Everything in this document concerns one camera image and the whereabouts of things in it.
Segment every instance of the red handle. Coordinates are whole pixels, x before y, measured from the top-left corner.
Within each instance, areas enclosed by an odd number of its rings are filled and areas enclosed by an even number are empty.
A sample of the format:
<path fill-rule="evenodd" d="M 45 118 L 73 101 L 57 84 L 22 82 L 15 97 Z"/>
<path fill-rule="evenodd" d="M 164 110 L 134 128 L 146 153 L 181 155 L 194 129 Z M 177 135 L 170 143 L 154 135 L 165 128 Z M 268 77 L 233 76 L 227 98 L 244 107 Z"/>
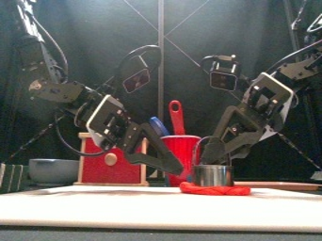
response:
<path fill-rule="evenodd" d="M 168 111 L 172 120 L 174 135 L 184 135 L 181 103 L 178 101 L 169 102 Z"/>

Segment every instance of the stainless steel cup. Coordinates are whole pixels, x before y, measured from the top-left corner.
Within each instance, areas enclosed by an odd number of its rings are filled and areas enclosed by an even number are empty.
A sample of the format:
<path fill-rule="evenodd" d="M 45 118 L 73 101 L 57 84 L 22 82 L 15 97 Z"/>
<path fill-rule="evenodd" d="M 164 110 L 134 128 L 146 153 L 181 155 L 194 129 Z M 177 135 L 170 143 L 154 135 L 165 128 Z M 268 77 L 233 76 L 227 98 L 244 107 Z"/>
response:
<path fill-rule="evenodd" d="M 197 186 L 233 186 L 233 167 L 220 165 L 193 166 L 192 183 Z"/>

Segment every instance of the metal cup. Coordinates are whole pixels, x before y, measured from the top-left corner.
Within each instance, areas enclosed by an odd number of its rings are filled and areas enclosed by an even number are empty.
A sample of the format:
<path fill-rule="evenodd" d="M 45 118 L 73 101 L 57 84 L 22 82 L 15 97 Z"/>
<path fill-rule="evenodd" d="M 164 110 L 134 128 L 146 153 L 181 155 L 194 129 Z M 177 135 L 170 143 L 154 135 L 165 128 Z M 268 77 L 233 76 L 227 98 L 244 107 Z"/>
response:
<path fill-rule="evenodd" d="M 223 165 L 196 165 L 196 150 L 204 139 L 196 143 L 192 153 L 192 183 L 197 186 L 233 186 L 233 167 Z"/>

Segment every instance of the bowl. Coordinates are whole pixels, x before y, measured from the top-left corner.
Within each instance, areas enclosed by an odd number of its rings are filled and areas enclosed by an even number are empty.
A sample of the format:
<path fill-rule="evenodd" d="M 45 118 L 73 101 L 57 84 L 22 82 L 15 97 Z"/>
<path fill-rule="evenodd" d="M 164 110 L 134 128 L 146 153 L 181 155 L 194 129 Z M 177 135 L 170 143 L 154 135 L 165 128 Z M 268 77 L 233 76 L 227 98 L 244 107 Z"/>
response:
<path fill-rule="evenodd" d="M 78 161 L 64 159 L 30 159 L 29 176 L 37 185 L 61 186 L 77 179 Z"/>

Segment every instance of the metal pole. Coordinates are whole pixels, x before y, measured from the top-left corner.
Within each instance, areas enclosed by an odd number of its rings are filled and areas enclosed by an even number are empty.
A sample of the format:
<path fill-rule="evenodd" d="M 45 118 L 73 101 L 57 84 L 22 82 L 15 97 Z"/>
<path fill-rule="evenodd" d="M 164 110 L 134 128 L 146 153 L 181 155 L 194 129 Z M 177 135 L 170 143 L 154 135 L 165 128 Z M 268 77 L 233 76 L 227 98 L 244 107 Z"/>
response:
<path fill-rule="evenodd" d="M 162 121 L 162 28 L 164 28 L 164 18 L 162 18 L 162 10 L 164 10 L 162 0 L 158 0 L 158 47 L 160 47 L 160 66 L 158 66 L 158 94 L 157 94 L 157 117 L 160 121 Z"/>

